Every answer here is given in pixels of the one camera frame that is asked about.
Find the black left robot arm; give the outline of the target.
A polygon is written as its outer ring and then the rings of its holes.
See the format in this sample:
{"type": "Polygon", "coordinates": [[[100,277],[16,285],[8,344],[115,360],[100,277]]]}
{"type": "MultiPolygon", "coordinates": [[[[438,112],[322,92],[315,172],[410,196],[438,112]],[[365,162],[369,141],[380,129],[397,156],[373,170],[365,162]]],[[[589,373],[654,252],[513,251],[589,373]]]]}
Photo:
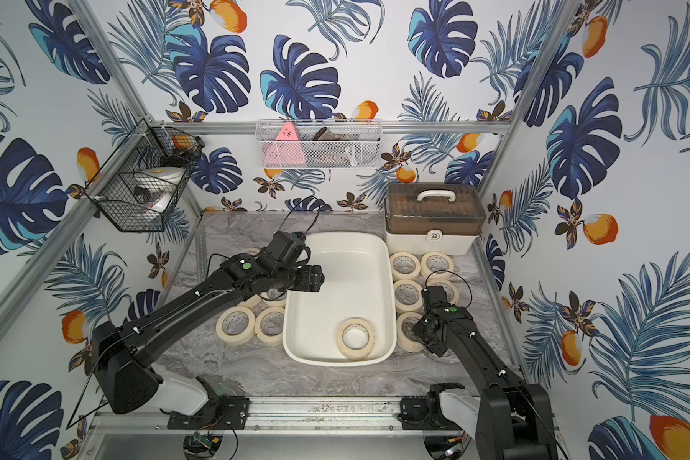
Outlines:
{"type": "Polygon", "coordinates": [[[153,370],[153,364],[197,327],[255,295],[276,291],[318,292],[325,277],[310,264],[302,232],[276,232],[256,254],[239,253],[193,289],[145,314],[92,333],[92,371],[111,410],[119,415],[142,407],[197,416],[213,400],[200,381],[153,370]]]}

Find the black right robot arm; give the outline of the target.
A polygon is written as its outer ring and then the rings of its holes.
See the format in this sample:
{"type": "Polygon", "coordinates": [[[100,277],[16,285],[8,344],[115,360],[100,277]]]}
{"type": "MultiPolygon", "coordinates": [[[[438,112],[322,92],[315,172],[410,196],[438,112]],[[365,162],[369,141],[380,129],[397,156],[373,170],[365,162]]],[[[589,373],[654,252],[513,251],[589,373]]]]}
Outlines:
{"type": "Polygon", "coordinates": [[[477,394],[457,383],[431,385],[410,408],[402,399],[404,429],[460,429],[475,442],[480,459],[557,459],[552,406],[546,390],[513,372],[483,338],[464,307],[450,303],[442,287],[422,290],[425,315],[412,333],[435,356],[453,352],[477,394]]]}

